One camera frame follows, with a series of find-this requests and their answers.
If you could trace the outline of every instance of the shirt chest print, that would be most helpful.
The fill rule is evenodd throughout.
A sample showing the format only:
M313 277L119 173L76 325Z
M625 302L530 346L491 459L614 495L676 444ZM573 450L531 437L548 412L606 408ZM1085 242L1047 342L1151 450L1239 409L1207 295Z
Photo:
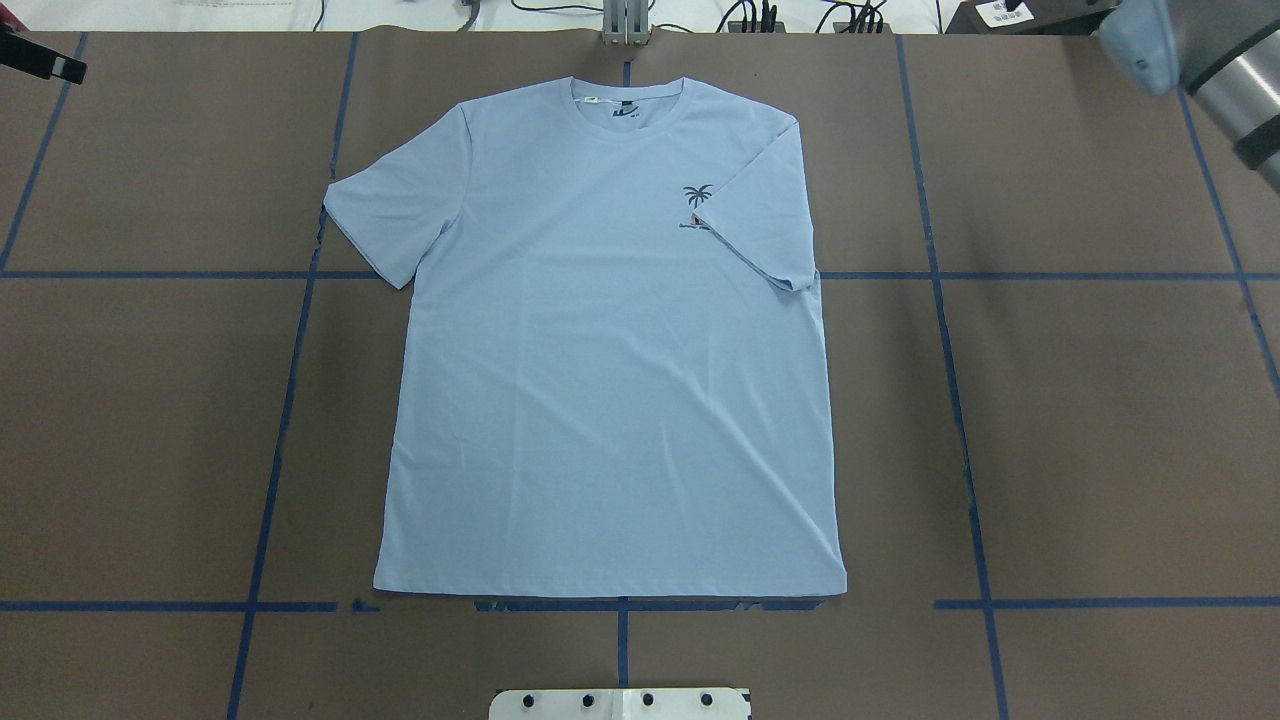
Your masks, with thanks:
M694 208L694 210L696 210L698 206L703 204L703 201L710 199L712 193L707 190L709 187L712 187L710 183L700 187L694 187L691 184L685 186L685 197L687 199L689 204ZM689 223L681 223L680 227L700 229L700 231L710 229L705 224L703 224L701 220L698 219L698 215L694 214L689 215Z

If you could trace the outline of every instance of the black band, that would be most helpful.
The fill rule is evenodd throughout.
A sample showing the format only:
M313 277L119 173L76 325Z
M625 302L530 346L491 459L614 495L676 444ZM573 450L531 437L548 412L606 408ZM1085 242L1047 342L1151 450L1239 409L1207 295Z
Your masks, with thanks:
M1208 82L1211 77L1216 76L1222 68L1230 65L1231 60L1235 60L1240 55L1244 55L1245 53L1249 51L1249 49L1252 49L1258 42L1262 42L1263 40L1270 37L1271 33L1274 33L1277 29L1280 29L1280 18L1271 20L1270 23L1266 24L1266 27L1251 35L1249 37L1244 38L1244 41L1236 45L1235 47L1228 50L1228 53L1221 58L1219 58L1217 61L1215 61L1208 68L1204 68L1204 72L1202 72L1201 74L1196 76L1196 79L1187 83L1188 95L1196 95L1196 92L1199 91L1199 88L1203 87L1203 85Z
M1235 143L1235 154L1251 170L1258 169L1280 150L1280 115L1271 118Z

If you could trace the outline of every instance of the white floor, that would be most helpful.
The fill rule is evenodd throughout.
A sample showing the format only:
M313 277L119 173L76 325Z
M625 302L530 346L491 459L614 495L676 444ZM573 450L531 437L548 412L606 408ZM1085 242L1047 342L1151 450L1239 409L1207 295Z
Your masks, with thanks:
M47 31L303 31L320 18L320 29L353 31L389 24L448 31L466 22L460 0L5 0L31 29ZM522 0L521 5L561 5L572 0ZM598 5L599 0L584 1ZM657 0L653 23L677 23L712 32L733 0ZM950 22L960 0L941 0ZM778 19L790 32L813 32L829 8L826 0L782 0ZM881 9L897 33L938 32L938 9L932 0L887 0ZM844 20L837 10L832 20ZM480 31L540 31L600 27L600 15L585 10L530 13L509 0L481 0ZM823 28L831 32L831 23Z

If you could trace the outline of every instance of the white bracket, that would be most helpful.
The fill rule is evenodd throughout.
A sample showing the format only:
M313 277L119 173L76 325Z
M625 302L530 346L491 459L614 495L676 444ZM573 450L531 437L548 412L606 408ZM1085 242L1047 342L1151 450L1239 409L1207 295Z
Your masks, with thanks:
M648 45L649 0L604 0L604 44Z
M751 692L739 688L504 691L489 720L750 720Z

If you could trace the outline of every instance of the red object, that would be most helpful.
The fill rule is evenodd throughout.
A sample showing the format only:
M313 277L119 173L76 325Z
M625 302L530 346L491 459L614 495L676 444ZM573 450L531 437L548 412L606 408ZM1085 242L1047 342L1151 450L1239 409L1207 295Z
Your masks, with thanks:
M13 28L19 32L27 29L27 26L22 24L22 20L18 19L18 15L10 13L9 8L4 6L4 3L0 3L0 23L4 23L6 26L13 26Z

